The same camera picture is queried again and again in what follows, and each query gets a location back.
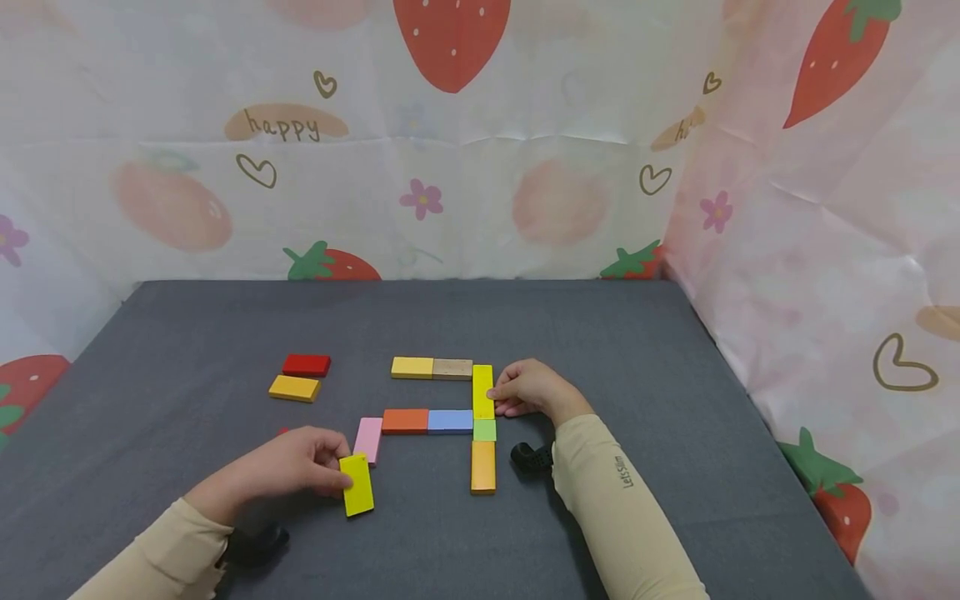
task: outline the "beige arm sleeve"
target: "beige arm sleeve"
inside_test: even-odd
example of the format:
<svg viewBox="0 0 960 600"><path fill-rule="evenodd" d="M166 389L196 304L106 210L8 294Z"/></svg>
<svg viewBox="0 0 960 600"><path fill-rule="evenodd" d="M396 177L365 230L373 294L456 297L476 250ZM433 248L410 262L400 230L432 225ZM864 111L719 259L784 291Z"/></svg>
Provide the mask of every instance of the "beige arm sleeve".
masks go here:
<svg viewBox="0 0 960 600"><path fill-rule="evenodd" d="M557 429L553 480L611 600L705 600L677 534L596 415Z"/></svg>
<svg viewBox="0 0 960 600"><path fill-rule="evenodd" d="M71 600L207 600L224 572L214 567L232 527L182 498L70 596Z"/></svg>

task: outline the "black object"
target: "black object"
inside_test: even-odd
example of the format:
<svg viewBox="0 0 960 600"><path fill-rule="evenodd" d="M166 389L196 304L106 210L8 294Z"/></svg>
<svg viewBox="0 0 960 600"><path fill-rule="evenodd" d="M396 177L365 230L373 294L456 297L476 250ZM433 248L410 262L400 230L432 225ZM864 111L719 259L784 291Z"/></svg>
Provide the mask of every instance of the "black object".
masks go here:
<svg viewBox="0 0 960 600"><path fill-rule="evenodd" d="M535 451L528 443L521 442L510 451L510 460L514 461L520 471L528 475L545 473L553 467L553 453L550 451L550 444Z"/></svg>
<svg viewBox="0 0 960 600"><path fill-rule="evenodd" d="M241 569L260 568L279 557L289 542L290 534L279 523L270 523L255 537L234 530L228 538L221 563Z"/></svg>

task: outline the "pink flower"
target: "pink flower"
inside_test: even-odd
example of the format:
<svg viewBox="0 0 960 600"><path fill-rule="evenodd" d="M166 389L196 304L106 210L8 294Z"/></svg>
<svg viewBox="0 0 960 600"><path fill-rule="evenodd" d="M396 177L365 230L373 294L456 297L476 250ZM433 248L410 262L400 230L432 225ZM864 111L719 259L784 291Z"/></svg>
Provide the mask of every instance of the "pink flower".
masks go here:
<svg viewBox="0 0 960 600"><path fill-rule="evenodd" d="M727 191L721 190L717 194L716 200L702 199L700 207L707 214L707 218L704 220L704 231L714 228L717 233L723 233L724 226L733 216L733 207L727 204Z"/></svg>
<svg viewBox="0 0 960 600"><path fill-rule="evenodd" d="M20 266L20 256L17 248L23 248L30 241L26 231L13 227L10 217L0 215L0 254L14 267Z"/></svg>
<svg viewBox="0 0 960 600"><path fill-rule="evenodd" d="M444 212L444 207L440 204L440 188L436 185L423 187L420 180L410 180L410 192L400 196L400 205L415 206L418 221L423 220L427 210L437 214Z"/></svg>

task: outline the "wooden block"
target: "wooden block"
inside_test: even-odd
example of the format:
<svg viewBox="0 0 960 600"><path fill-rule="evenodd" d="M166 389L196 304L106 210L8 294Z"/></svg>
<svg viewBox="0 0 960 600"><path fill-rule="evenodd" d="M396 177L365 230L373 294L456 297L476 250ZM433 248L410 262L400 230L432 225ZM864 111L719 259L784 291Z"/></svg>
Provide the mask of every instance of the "wooden block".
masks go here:
<svg viewBox="0 0 960 600"><path fill-rule="evenodd" d="M493 366L473 365L473 418L493 419L493 400L487 391L493 387Z"/></svg>
<svg viewBox="0 0 960 600"><path fill-rule="evenodd" d="M367 463L367 455L354 454L340 459L340 471L353 479L353 486L349 490L344 490L347 516L372 511L373 485L370 482L370 465Z"/></svg>
<svg viewBox="0 0 960 600"><path fill-rule="evenodd" d="M433 378L470 381L473 378L473 361L462 358L435 358Z"/></svg>
<svg viewBox="0 0 960 600"><path fill-rule="evenodd" d="M473 422L473 440L475 442L496 442L496 421L480 419Z"/></svg>
<svg viewBox="0 0 960 600"><path fill-rule="evenodd" d="M469 433L471 431L473 431L473 411L430 411L427 419L427 433Z"/></svg>
<svg viewBox="0 0 960 600"><path fill-rule="evenodd" d="M433 379L433 359L395 356L390 368L393 379Z"/></svg>
<svg viewBox="0 0 960 600"><path fill-rule="evenodd" d="M380 449L380 430L383 428L383 419L380 417L364 417L360 419L357 428L357 437L353 441L354 454L366 454L367 462L376 467L376 453Z"/></svg>
<svg viewBox="0 0 960 600"><path fill-rule="evenodd" d="M281 372L293 377L326 377L330 357L316 354L288 354Z"/></svg>
<svg viewBox="0 0 960 600"><path fill-rule="evenodd" d="M470 444L470 493L496 492L496 442Z"/></svg>
<svg viewBox="0 0 960 600"><path fill-rule="evenodd" d="M274 385L270 386L270 396L297 402L312 402L319 390L320 382L316 379L277 375Z"/></svg>
<svg viewBox="0 0 960 600"><path fill-rule="evenodd" d="M383 411L383 435L417 435L426 433L430 411L425 408L388 408Z"/></svg>

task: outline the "light green block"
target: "light green block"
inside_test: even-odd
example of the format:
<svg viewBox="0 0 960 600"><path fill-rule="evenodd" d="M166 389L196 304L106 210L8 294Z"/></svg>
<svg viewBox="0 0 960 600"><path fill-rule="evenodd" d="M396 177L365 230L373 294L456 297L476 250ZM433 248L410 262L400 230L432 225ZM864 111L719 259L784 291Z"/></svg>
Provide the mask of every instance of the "light green block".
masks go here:
<svg viewBox="0 0 960 600"><path fill-rule="evenodd" d="M496 442L496 421L493 419L474 419L473 440L475 442Z"/></svg>

